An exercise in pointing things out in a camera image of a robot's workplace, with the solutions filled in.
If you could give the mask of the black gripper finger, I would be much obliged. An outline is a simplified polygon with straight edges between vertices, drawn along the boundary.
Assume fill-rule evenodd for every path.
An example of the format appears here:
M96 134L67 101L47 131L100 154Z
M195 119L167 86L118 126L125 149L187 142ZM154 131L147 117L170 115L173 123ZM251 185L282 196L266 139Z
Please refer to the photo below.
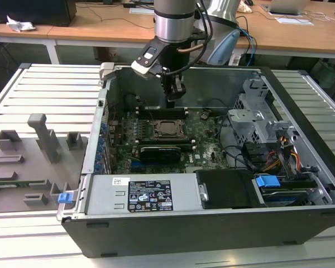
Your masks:
M163 92L167 97L170 97L173 93L172 86L174 82L173 75L166 75L167 71L163 71L161 73L161 85L163 88Z
M170 97L166 97L166 107L174 108L175 101L180 99L186 93L186 87L183 83L182 76L174 76L174 82L172 86L173 93Z

